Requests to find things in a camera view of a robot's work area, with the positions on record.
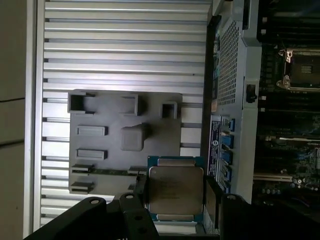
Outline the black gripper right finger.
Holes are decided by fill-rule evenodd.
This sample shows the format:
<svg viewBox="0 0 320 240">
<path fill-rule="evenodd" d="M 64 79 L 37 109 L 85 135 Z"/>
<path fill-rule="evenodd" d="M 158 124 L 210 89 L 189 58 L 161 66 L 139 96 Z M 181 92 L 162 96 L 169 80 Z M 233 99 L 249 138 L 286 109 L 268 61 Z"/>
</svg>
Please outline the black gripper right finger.
<svg viewBox="0 0 320 240">
<path fill-rule="evenodd" d="M 211 240 L 318 240 L 320 193 L 287 189 L 247 202 L 205 176 L 203 227 Z"/>
</svg>

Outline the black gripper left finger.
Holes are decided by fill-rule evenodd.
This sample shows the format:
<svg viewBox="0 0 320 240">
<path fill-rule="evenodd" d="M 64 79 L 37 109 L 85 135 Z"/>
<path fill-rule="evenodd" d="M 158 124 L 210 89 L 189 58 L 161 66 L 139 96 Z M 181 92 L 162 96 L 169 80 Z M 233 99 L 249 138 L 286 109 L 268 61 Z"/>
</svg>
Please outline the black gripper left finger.
<svg viewBox="0 0 320 240">
<path fill-rule="evenodd" d="M 110 203 L 88 197 L 27 236 L 28 240 L 157 240 L 158 231 L 145 208 L 148 177 L 136 178 L 133 192 Z"/>
</svg>

